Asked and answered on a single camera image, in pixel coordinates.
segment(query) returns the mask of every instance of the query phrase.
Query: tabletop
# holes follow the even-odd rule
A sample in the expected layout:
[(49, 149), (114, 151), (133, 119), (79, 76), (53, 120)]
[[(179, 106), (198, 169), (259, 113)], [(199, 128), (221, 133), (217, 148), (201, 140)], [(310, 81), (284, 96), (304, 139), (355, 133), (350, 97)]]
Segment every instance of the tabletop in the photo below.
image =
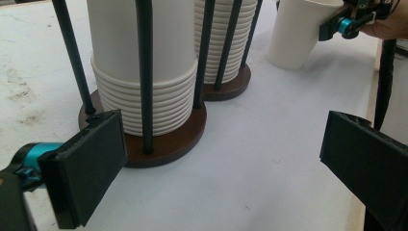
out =
[[(319, 160), (328, 112), (366, 117), (378, 40), (318, 42), (298, 71), (266, 59), (264, 1), (247, 90), (205, 102), (204, 134), (178, 161), (124, 168), (78, 230), (352, 230), (353, 195)], [(67, 1), (90, 91), (87, 2)], [(51, 2), (0, 8), (0, 169), (22, 145), (67, 141), (82, 105)], [(46, 190), (25, 193), (39, 231), (58, 230)]]

